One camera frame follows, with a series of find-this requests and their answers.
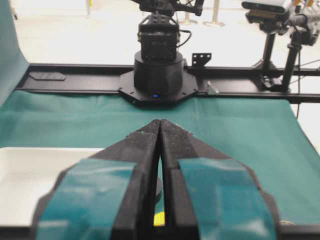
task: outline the yellow object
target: yellow object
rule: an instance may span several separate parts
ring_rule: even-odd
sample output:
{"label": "yellow object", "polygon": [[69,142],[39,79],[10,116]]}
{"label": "yellow object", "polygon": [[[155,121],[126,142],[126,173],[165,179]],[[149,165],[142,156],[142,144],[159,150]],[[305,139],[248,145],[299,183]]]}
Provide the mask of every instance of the yellow object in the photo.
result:
{"label": "yellow object", "polygon": [[294,5],[297,6],[300,3],[301,0],[295,0]]}
{"label": "yellow object", "polygon": [[156,215],[154,215],[153,225],[155,227],[160,227],[165,225],[165,212],[159,212]]}
{"label": "yellow object", "polygon": [[315,0],[310,0],[308,3],[308,7],[312,7],[312,5],[314,4]]}

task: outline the cable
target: cable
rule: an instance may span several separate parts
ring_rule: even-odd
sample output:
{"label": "cable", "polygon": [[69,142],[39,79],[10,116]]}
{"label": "cable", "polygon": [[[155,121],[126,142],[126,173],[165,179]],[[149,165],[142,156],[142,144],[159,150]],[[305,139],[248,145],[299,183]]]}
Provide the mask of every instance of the cable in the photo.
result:
{"label": "cable", "polygon": [[314,60],[314,61],[310,61],[310,62],[306,62],[306,63],[300,65],[300,67],[303,67],[303,66],[306,66],[306,65],[309,65],[309,64],[314,64],[314,63],[317,63],[317,62],[320,62],[320,59]]}
{"label": "cable", "polygon": [[191,6],[192,6],[192,2],[193,2],[194,0],[189,0],[187,3],[186,3],[186,6],[188,5],[188,4],[190,4]]}
{"label": "cable", "polygon": [[[294,30],[297,32],[297,36],[298,36],[299,52],[298,52],[298,66],[297,66],[297,67],[298,67],[299,72],[301,72],[301,43],[302,43],[301,34],[300,34],[297,26],[296,26],[292,21],[290,21],[290,23],[291,23],[291,25],[293,26]],[[298,82],[298,94],[300,94],[300,92],[301,92],[301,82],[300,82],[300,80],[301,80],[301,76],[299,75],[299,76],[298,76],[298,80],[297,80],[297,82]],[[296,110],[296,119],[299,118],[300,104],[301,104],[301,103],[298,104],[298,108],[297,108],[297,110]]]}
{"label": "cable", "polygon": [[299,80],[292,81],[292,82],[290,82],[290,85],[291,85],[291,84],[295,84],[295,83],[298,82],[298,81],[299,81]]}
{"label": "cable", "polygon": [[185,45],[185,44],[190,40],[190,38],[192,37],[192,32],[189,31],[189,30],[181,30],[181,29],[180,29],[180,32],[182,32],[182,33],[187,33],[187,34],[189,34],[189,36],[188,36],[188,38],[187,38],[183,43],[181,43],[180,45],[176,46],[177,48],[180,48],[180,47],[182,47],[183,45]]}

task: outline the white tray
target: white tray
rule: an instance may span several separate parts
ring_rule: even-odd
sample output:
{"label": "white tray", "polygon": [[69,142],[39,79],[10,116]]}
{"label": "white tray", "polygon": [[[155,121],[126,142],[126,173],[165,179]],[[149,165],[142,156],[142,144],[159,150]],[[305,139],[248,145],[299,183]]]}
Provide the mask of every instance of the white tray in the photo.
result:
{"label": "white tray", "polygon": [[0,226],[26,227],[61,171],[103,148],[0,148]]}

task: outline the green backdrop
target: green backdrop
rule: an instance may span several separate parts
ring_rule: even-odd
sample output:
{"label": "green backdrop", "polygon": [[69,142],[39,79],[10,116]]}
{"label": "green backdrop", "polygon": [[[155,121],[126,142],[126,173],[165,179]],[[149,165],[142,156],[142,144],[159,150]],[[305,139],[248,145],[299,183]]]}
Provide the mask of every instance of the green backdrop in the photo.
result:
{"label": "green backdrop", "polygon": [[320,224],[320,157],[285,100],[194,97],[143,108],[119,95],[15,91],[0,107],[0,147],[105,148],[154,119],[253,168],[282,220]]}

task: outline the green cloth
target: green cloth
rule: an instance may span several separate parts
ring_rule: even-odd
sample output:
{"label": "green cloth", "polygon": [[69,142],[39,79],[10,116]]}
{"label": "green cloth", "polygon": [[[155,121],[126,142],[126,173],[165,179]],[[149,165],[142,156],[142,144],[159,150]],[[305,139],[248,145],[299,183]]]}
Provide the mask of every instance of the green cloth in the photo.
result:
{"label": "green cloth", "polygon": [[320,157],[285,100],[193,97],[142,108],[119,95],[15,91],[0,107],[0,147],[105,148],[154,119],[251,167],[281,220],[320,223]]}
{"label": "green cloth", "polygon": [[135,165],[81,160],[67,172],[46,206],[36,239],[110,239]]}
{"label": "green cloth", "polygon": [[29,63],[22,55],[8,0],[0,0],[0,106],[15,89]]}
{"label": "green cloth", "polygon": [[276,240],[270,210],[240,162],[179,160],[201,240]]}

